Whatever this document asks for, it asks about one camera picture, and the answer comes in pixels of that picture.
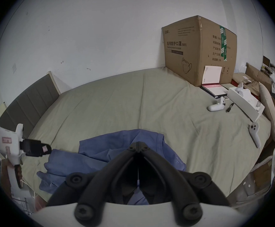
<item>green bedsheet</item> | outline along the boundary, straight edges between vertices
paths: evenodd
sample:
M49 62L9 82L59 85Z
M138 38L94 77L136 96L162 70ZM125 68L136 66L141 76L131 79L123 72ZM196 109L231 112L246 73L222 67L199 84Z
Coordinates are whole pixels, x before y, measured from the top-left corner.
M209 112L215 99L167 68L154 68L94 81L62 93L39 120L31 139L52 148L78 152L79 141L121 130L144 129L165 135L165 142L187 164L203 171L227 196L257 161L250 134L251 120L238 108ZM232 102L226 100L226 108ZM262 146L270 121L258 119ZM48 156L23 159L24 180L43 199L37 171L46 172Z

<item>electrical outlet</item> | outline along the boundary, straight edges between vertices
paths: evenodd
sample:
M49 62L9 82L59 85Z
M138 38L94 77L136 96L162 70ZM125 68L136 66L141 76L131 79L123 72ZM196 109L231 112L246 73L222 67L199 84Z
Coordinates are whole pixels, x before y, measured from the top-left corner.
M17 69L17 67L15 66L15 63L12 66L12 72L15 73L15 70Z

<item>beige pillow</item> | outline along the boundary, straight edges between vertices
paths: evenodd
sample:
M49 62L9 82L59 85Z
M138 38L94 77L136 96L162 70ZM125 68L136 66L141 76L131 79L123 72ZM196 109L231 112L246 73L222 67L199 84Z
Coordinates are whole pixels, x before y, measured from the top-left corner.
M271 121L271 135L275 141L275 106L268 89L262 83L259 83L259 93L261 103L264 105L264 113Z

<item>bed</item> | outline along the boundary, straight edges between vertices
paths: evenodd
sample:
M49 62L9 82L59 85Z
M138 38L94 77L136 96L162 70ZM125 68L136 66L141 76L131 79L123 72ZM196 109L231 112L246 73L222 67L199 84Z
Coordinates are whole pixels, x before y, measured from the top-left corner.
M37 106L28 92L34 92ZM0 126L13 130L23 123L24 137L71 152L78 152L80 140L98 135L155 131L165 135L165 142L186 163L188 172L208 173L226 196L247 176L262 150L256 148L249 134L252 122L240 108L234 105L228 113L209 112L207 107L215 99L165 67L104 78L60 95L52 77L46 75L19 97L22 103L17 98L16 106L12 107L13 102L7 108ZM226 100L226 108L231 103ZM264 145L271 123L264 115L257 122ZM51 195L39 189L36 173L46 172L48 156L23 157L22 161L23 179L47 201Z

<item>gray headboard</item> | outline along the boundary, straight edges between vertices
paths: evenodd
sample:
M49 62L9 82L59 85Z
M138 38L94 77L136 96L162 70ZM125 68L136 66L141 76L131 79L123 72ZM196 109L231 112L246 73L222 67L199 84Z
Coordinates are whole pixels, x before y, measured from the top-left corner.
M54 82L50 74L47 74L22 92L7 107L0 117L0 126L15 131L17 125L22 123L23 137L28 138L39 119L58 97Z

